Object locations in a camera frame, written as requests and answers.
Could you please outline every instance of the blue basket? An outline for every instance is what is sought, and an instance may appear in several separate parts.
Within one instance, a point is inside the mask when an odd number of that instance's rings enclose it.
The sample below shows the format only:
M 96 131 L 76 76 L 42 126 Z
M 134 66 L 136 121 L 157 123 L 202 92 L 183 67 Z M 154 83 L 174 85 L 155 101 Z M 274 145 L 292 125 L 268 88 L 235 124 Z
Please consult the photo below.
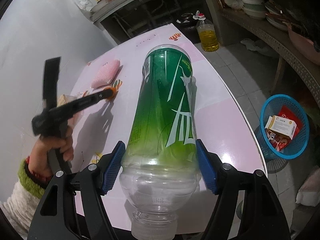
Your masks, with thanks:
M 269 116 L 279 114 L 282 106 L 287 106 L 302 122 L 303 127 L 298 135 L 282 150 L 276 151 L 268 141 L 264 127 Z M 300 104 L 287 95 L 274 95 L 264 103 L 260 113 L 260 127 L 256 130 L 256 138 L 265 159 L 294 159 L 303 153 L 309 141 L 309 122 Z

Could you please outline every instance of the screw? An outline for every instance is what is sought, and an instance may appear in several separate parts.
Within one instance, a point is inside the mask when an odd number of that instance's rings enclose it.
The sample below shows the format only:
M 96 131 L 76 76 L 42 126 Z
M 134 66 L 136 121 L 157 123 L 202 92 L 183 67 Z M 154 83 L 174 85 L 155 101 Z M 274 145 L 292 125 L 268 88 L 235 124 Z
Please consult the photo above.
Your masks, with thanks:
M 223 163 L 222 168 L 224 168 L 226 171 L 231 169 L 231 165 L 229 163 Z
M 256 170 L 256 174 L 257 176 L 259 177 L 262 177 L 264 175 L 263 171 L 262 170 Z
M 90 164 L 88 167 L 89 171 L 94 171 L 96 168 L 97 168 L 97 165 L 95 164 Z
M 56 176 L 59 178 L 63 175 L 63 171 L 57 171 Z

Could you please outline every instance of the sleeve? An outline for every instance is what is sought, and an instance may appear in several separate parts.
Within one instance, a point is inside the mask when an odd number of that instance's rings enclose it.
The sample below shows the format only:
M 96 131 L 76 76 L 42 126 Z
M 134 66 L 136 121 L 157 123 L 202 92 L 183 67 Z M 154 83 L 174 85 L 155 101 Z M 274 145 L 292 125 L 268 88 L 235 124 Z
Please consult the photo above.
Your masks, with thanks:
M 14 185 L 12 195 L 1 205 L 1 209 L 13 228 L 27 237 L 29 227 L 44 188 L 34 182 L 26 171 L 25 161 L 20 164 L 19 181 Z

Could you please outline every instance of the shelf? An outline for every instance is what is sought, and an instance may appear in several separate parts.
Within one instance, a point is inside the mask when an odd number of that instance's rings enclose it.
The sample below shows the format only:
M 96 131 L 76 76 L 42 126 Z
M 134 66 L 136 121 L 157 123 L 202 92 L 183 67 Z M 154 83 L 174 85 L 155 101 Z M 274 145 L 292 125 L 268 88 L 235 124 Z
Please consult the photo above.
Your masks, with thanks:
M 305 58 L 291 43 L 289 35 L 266 20 L 249 17 L 243 11 L 223 9 L 222 16 L 240 25 L 272 47 L 297 72 L 320 107 L 320 66 Z

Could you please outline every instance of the pink sponge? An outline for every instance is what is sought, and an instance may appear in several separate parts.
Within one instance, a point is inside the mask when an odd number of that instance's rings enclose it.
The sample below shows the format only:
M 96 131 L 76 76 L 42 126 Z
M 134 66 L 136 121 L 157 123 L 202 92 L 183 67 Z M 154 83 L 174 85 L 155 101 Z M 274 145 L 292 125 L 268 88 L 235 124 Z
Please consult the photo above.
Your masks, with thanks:
M 106 86 L 111 83 L 120 67 L 120 60 L 112 60 L 104 64 L 98 71 L 97 75 L 91 83 L 92 88 Z

